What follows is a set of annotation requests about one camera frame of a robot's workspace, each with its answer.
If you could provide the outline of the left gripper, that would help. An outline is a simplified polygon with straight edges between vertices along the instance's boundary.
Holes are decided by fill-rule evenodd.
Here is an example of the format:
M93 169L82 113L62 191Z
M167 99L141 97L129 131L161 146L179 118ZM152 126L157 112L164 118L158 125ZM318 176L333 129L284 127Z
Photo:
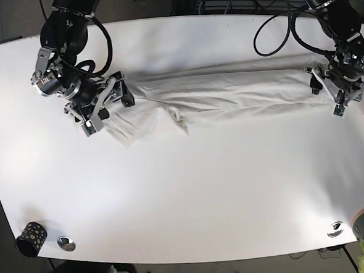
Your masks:
M343 117L350 106L357 106L364 113L364 81L361 78L355 82L340 79L321 64L306 67L305 72L311 77L312 94L317 96L325 92L334 103L334 116Z

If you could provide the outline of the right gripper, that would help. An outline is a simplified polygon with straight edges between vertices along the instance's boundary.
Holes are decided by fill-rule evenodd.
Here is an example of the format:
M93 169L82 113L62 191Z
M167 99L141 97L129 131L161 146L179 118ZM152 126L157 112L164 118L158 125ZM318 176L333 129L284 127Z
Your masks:
M102 121L110 117L106 105L116 101L124 107L135 105L134 96L121 73L112 74L105 80L77 80L65 89L63 95L68 100L65 113L74 117L88 137L100 131L104 127Z

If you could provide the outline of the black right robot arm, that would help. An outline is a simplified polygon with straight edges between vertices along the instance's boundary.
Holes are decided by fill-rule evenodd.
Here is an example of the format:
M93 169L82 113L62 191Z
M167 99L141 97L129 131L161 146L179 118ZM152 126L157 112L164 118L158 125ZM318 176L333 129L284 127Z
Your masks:
M68 102L65 113L79 123L86 136L100 131L109 118L107 103L120 101L133 107L124 75L104 75L111 66L113 47L109 32L95 17L100 0L53 0L52 13L44 17L31 84L44 97L59 96ZM105 36L107 57L101 70L92 60L77 61L88 41L88 22L93 22Z

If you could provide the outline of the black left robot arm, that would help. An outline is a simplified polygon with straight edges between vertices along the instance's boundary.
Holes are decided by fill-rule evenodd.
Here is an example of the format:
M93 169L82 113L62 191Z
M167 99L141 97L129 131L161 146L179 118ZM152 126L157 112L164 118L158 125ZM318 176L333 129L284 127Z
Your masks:
M289 0L286 5L287 31L300 46L328 60L327 67L309 68L310 88L317 95L326 90L335 103L333 114L343 116L351 101L360 101L364 92L364 38L360 33L360 16L349 0L304 0L315 16L323 32L334 41L333 51L322 50L304 42L297 34L296 20L301 10L292 10Z

